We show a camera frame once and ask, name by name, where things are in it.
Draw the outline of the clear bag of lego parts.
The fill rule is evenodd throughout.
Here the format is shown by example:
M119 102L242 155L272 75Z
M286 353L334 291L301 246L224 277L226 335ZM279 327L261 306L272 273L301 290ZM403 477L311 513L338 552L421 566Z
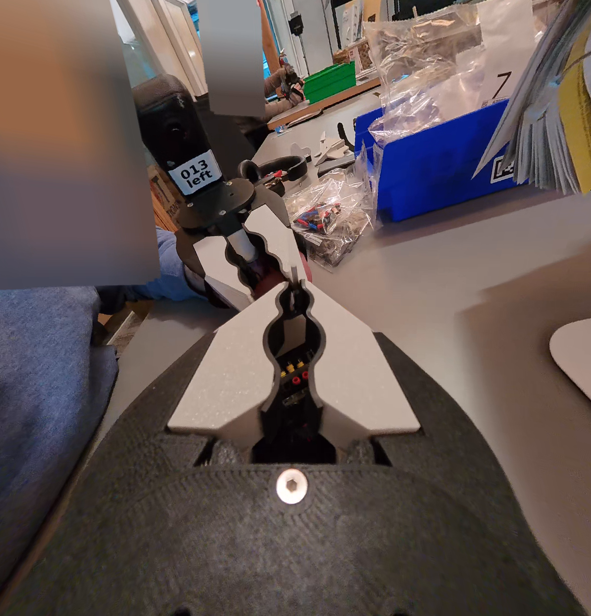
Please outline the clear bag of lego parts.
M286 197L291 229L309 257L327 270L351 253L376 227L376 205L368 181L334 171L320 182Z

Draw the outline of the white lego instruction booklet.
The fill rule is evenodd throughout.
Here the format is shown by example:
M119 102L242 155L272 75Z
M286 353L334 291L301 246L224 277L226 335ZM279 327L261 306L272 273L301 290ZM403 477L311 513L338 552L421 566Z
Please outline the white lego instruction booklet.
M504 150L517 184L591 191L591 1L563 1L517 82L474 176Z

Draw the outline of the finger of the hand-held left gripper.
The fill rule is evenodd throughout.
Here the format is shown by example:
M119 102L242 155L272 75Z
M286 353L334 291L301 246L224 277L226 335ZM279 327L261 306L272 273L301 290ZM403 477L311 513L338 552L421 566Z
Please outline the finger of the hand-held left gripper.
M238 311L253 303L250 287L241 280L238 267L226 256L226 238L204 237L193 249L204 270L204 281L224 303Z
M285 278L290 280L291 265L296 264L300 281L307 279L293 230L285 226L267 204L251 211L244 228L248 234L263 240L266 253L276 259Z

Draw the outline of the person's left forearm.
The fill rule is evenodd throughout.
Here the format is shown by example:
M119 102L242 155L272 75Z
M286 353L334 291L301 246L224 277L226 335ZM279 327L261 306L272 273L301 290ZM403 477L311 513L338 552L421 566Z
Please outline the person's left forearm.
M203 278L192 272L176 251L176 236L173 232L156 227L160 275L144 285L124 288L126 302L168 300L182 302L197 297L206 298Z

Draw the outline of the heap of clear plastic bags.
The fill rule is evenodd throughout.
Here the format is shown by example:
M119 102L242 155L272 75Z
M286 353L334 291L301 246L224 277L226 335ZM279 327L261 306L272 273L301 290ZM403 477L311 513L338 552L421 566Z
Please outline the heap of clear plastic bags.
M453 4L365 28L382 83L366 135L384 148L510 98L560 1Z

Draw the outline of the black orange lego model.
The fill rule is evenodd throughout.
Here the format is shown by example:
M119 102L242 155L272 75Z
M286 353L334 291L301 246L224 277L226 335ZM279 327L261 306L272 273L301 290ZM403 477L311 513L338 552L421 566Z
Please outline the black orange lego model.
M311 442L319 432L322 410L311 393L312 350L297 348L280 357L279 389L273 403L280 434Z

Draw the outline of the blue plastic bin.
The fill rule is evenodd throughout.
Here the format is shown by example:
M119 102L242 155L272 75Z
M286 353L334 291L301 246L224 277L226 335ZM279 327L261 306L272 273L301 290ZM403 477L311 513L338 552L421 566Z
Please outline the blue plastic bin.
M376 207L384 222L399 222L438 211L518 184L513 166L502 167L504 145L474 175L508 104L503 100L456 119L408 135L381 148L368 131L382 109L354 120L355 154L365 146L368 170L381 153Z

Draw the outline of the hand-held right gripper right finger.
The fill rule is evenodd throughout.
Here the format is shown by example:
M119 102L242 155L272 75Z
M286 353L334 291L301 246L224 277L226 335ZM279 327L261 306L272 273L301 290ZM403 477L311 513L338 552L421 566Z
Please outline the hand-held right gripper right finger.
M307 316L321 332L311 364L313 398L322 406L319 432L328 441L354 441L417 432L415 416L374 332L307 281Z

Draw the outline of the brown cardboard box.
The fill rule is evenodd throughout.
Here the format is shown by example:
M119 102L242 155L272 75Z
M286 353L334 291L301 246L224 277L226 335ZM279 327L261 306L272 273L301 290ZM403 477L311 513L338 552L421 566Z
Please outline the brown cardboard box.
M148 180L152 194L154 219L157 227L176 233L179 205L164 182L155 165L147 166Z

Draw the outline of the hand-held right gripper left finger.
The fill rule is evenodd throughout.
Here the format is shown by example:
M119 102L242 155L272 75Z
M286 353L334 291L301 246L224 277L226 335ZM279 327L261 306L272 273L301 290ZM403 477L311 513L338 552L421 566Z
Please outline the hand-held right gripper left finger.
M230 441L259 441L260 412L271 394L276 357L292 342L284 330L281 296L284 282L219 327L175 407L167 427L177 434L195 434Z

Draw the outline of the stack of green crates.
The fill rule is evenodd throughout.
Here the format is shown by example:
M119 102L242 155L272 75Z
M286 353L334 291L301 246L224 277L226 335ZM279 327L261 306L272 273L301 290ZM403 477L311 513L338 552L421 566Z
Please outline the stack of green crates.
M335 64L304 79L304 96L310 104L355 87L356 64Z

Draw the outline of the person's left hand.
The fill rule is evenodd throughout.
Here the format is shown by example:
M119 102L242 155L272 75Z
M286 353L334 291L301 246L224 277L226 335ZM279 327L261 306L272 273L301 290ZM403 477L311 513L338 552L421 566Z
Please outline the person's left hand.
M313 275L311 268L308 264L307 254L300 252L300 258L305 270L307 281L313 281ZM280 270L276 270L270 267L266 273L261 277L260 281L256 284L253 290L253 297L255 300L259 299L277 285L282 285L287 279L284 277Z

